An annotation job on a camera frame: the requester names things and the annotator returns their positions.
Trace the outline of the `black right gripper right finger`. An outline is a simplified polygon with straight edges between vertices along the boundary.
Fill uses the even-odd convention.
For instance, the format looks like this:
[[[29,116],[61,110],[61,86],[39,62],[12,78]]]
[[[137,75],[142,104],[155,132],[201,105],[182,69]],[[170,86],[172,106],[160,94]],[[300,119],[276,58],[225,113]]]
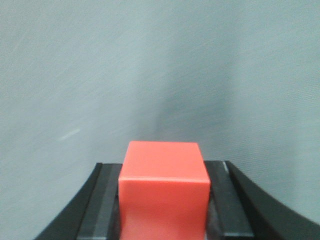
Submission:
[[[318,240],[320,225],[276,200],[230,161],[206,160],[206,240]]]

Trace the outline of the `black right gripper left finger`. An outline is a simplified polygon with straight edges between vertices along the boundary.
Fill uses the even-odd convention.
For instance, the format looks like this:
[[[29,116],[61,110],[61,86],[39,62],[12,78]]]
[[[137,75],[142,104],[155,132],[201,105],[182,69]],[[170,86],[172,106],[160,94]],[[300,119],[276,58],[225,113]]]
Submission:
[[[97,163],[81,189],[37,240],[118,240],[118,178],[122,165]]]

